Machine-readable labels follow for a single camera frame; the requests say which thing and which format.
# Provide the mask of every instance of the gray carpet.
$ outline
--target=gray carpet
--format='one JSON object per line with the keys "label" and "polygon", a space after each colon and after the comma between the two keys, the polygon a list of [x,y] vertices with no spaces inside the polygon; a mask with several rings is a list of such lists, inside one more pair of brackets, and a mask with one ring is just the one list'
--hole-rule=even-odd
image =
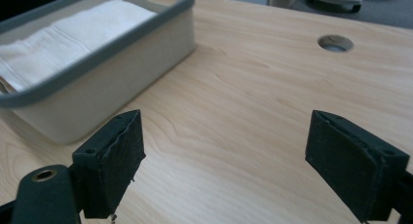
{"label": "gray carpet", "polygon": [[350,5],[297,0],[292,10],[413,29],[413,0],[363,0],[358,13]]}

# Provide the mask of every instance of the white towel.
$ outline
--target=white towel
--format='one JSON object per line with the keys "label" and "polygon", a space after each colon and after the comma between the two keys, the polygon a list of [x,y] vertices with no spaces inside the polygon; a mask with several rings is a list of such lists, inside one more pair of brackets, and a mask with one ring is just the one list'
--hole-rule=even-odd
{"label": "white towel", "polygon": [[0,45],[0,93],[41,83],[156,14],[110,0],[53,22],[26,39]]}

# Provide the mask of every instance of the towel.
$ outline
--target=towel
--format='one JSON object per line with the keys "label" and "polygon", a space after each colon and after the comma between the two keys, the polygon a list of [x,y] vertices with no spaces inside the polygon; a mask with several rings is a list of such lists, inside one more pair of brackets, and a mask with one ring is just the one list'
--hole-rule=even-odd
{"label": "towel", "polygon": [[21,92],[110,43],[156,14],[110,0],[0,45],[0,93]]}

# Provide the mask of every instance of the plastic container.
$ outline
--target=plastic container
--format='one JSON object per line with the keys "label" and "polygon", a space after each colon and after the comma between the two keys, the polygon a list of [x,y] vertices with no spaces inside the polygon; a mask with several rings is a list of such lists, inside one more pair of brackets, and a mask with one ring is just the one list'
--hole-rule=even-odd
{"label": "plastic container", "polygon": [[[0,44],[107,0],[57,0],[0,23]],[[124,0],[157,13],[52,78],[19,93],[0,94],[13,111],[50,140],[77,141],[103,124],[195,48],[195,0]]]}

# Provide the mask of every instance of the table surface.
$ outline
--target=table surface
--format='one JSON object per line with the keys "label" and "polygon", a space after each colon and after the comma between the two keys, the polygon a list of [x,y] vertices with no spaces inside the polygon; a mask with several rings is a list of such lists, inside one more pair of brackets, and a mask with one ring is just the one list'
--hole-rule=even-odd
{"label": "table surface", "polygon": [[[311,113],[413,154],[413,31],[231,0],[197,0],[194,16],[195,52],[119,111],[141,109],[147,158],[117,223],[358,223],[304,160]],[[326,51],[328,34],[355,46]],[[0,114],[3,204],[81,142],[54,145]]]}

